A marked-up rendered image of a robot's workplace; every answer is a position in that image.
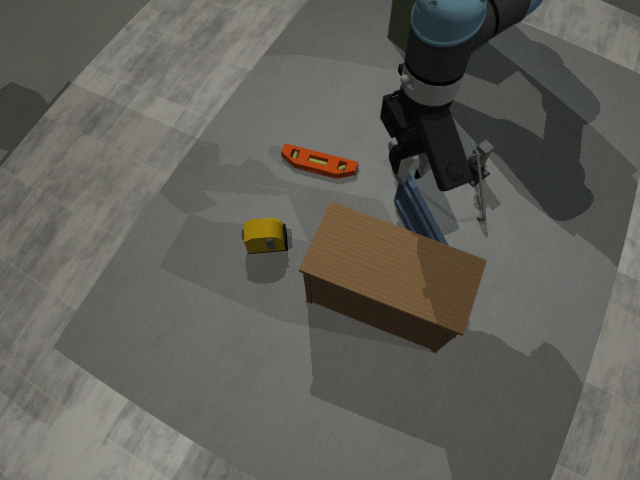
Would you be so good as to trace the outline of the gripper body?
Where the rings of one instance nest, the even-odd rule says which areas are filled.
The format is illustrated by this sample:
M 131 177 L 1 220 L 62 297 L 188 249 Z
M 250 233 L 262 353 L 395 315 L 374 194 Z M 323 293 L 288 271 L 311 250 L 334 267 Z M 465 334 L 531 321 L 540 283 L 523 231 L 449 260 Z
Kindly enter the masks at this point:
M 412 100 L 401 85 L 400 90 L 383 96 L 380 119 L 391 138 L 395 137 L 398 144 L 406 144 L 403 149 L 404 155 L 413 157 L 425 153 L 425 149 L 412 116 L 415 111 L 412 109 L 423 114 L 438 114 L 447 110 L 452 102 L 441 106 L 423 105 Z

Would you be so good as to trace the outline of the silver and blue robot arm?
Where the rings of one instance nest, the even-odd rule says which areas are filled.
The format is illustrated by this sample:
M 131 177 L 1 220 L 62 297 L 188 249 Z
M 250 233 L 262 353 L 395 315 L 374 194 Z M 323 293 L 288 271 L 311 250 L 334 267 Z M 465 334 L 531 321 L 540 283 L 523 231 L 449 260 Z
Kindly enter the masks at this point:
M 542 1 L 416 0 L 400 78 L 404 92 L 427 106 L 451 102 L 471 53 L 524 20 Z M 473 175 L 450 109 L 433 115 L 413 112 L 412 116 L 438 189 L 449 191 L 471 182 Z

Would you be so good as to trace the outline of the orange torpedo level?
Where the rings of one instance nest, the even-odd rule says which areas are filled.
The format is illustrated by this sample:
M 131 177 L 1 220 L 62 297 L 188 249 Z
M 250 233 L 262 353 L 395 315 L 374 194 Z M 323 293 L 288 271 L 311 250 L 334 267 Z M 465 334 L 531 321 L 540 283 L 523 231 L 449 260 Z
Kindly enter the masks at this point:
M 357 166 L 355 160 L 288 143 L 284 144 L 281 155 L 294 168 L 338 179 L 354 176 Z

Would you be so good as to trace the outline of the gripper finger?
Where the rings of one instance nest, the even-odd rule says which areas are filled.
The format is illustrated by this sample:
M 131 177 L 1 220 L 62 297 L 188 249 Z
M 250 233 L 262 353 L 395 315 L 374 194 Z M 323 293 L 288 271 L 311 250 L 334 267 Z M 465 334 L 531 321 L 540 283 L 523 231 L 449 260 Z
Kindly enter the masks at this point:
M 420 161 L 419 161 L 420 165 L 416 169 L 415 176 L 414 176 L 415 179 L 419 179 L 419 178 L 423 177 L 429 171 L 429 169 L 431 168 L 426 153 L 420 154 L 418 156 L 419 156 L 419 159 L 420 159 Z M 426 158 L 427 161 L 425 160 L 425 158 Z
M 389 161 L 391 163 L 391 166 L 394 168 L 392 170 L 394 174 L 396 174 L 396 180 L 400 185 L 407 182 L 406 178 L 409 175 L 408 169 L 414 163 L 413 157 L 407 157 L 404 155 L 404 147 L 405 144 L 403 143 L 397 143 L 397 145 L 395 145 L 392 141 L 389 141 L 388 143 Z

